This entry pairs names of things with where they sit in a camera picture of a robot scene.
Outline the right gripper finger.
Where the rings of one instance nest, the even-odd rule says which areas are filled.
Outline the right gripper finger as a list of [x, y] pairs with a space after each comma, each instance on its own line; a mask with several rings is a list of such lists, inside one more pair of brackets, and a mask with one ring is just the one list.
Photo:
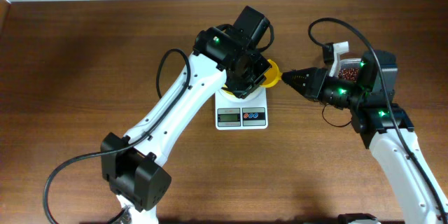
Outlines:
[[283, 82], [293, 88], [296, 92], [302, 95], [305, 99], [309, 98], [308, 95], [308, 84], [309, 81], [307, 79], [283, 79]]
[[293, 69], [282, 73], [282, 81], [304, 81], [312, 77], [318, 69], [316, 67], [306, 69]]

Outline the yellow plastic measuring scoop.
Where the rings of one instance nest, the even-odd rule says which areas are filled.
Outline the yellow plastic measuring scoop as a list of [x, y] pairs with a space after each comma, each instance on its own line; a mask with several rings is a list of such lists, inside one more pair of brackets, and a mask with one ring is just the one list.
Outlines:
[[268, 71], [264, 73], [265, 80], [260, 85], [261, 87], [264, 88], [274, 87], [281, 80], [282, 77], [282, 73], [278, 65], [271, 59], [269, 59], [268, 62], [270, 63], [271, 67], [269, 68]]

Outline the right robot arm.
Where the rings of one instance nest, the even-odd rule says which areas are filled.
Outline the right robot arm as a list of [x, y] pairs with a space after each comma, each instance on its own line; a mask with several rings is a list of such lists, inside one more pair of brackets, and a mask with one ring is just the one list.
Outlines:
[[326, 68], [291, 70], [282, 81], [311, 102], [348, 109], [351, 126], [384, 171], [406, 223], [446, 223], [447, 197], [419, 147], [406, 111], [394, 104], [396, 56], [376, 50], [358, 59], [355, 81]]

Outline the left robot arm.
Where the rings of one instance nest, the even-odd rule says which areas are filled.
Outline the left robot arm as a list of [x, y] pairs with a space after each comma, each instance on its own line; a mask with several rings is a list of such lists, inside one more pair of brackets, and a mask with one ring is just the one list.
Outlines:
[[272, 65], [258, 43], [270, 21], [250, 6], [234, 24], [201, 31], [185, 66], [155, 107], [124, 136], [108, 134], [101, 143], [104, 180], [122, 207], [112, 223], [157, 223], [156, 206], [172, 178], [163, 169], [195, 114], [215, 98], [218, 130], [261, 130], [268, 126], [266, 89]]

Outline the red beans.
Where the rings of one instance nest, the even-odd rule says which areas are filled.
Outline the red beans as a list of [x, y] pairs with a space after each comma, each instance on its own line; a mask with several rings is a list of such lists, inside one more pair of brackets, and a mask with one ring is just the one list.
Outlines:
[[338, 74], [339, 79], [356, 82], [359, 74], [359, 68], [341, 69]]

